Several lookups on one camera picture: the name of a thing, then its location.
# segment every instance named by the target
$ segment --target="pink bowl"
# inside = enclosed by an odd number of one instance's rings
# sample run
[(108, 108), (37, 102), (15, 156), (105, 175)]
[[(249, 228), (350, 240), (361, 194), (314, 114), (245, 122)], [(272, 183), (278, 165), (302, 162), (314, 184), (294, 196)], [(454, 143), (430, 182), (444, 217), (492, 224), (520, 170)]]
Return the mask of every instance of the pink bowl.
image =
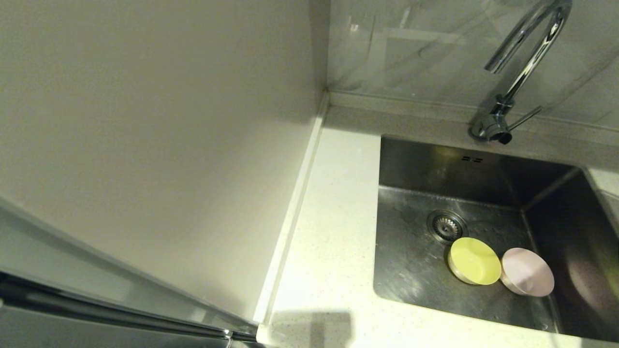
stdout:
[(501, 263), (501, 282), (516, 294), (544, 297), (555, 288), (555, 277), (550, 267), (531, 250), (509, 249)]

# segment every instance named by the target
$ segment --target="yellow bowl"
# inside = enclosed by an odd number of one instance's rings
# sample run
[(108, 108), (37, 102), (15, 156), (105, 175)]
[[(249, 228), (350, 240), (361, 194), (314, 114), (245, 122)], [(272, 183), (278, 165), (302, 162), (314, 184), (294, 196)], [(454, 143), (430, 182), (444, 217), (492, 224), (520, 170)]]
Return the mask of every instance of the yellow bowl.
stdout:
[(449, 250), (448, 264), (461, 281), (474, 285), (490, 285), (501, 276), (501, 261), (486, 243), (464, 237)]

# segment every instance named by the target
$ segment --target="faucet handle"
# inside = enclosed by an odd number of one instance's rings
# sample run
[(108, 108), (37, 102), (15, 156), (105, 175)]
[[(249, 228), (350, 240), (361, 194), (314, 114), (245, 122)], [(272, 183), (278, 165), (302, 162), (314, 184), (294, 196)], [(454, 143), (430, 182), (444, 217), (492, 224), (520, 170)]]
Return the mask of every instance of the faucet handle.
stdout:
[(521, 117), (519, 120), (517, 120), (514, 124), (512, 124), (511, 126), (508, 127), (508, 130), (511, 132), (514, 130), (514, 128), (520, 126), (522, 123), (525, 123), (529, 118), (539, 114), (541, 111), (543, 110), (543, 107), (539, 106), (537, 108), (534, 108), (533, 110), (531, 110), (528, 114), (524, 115), (523, 117)]

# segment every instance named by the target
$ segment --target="faucet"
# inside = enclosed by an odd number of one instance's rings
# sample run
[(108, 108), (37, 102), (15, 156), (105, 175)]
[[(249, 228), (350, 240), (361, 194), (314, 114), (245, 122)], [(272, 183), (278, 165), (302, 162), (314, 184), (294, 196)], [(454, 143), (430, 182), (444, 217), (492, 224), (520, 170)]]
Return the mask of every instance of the faucet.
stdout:
[(473, 139), (488, 142), (498, 141), (501, 144), (507, 144), (511, 141), (511, 131), (514, 128), (543, 110), (542, 107), (537, 107), (510, 126), (508, 126), (505, 121), (505, 115), (514, 107), (514, 96), (516, 96), (520, 88), (522, 88), (522, 85), (524, 85), (535, 67), (559, 36), (559, 33), (565, 26), (571, 8), (572, 0), (539, 1), (526, 15), (524, 15), (520, 22), (516, 24), (511, 33), (505, 38), (505, 41), (503, 41), (492, 58), (490, 58), (485, 69), (493, 74), (498, 74), (503, 70), (506, 63), (512, 58), (527, 37), (529, 37), (529, 34), (535, 30), (541, 21), (552, 14), (552, 18), (550, 19), (550, 23), (542, 39), (531, 54), (529, 61), (522, 67), (522, 70), (516, 76), (507, 93), (504, 95), (498, 94), (496, 96), (496, 104), (492, 108), (490, 114), (479, 116), (469, 128), (469, 135), (473, 137)]

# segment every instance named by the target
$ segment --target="bowl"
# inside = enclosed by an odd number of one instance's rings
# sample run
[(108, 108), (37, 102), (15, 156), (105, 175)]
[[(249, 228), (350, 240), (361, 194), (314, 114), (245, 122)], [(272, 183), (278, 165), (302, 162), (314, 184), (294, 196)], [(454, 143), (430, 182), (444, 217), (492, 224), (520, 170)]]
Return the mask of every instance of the bowl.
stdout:
[(476, 238), (457, 239), (449, 249), (451, 272), (467, 284), (490, 285), (501, 276), (501, 261), (486, 243)]
[(518, 295), (544, 297), (555, 288), (550, 267), (538, 254), (523, 248), (512, 248), (501, 259), (501, 282)]

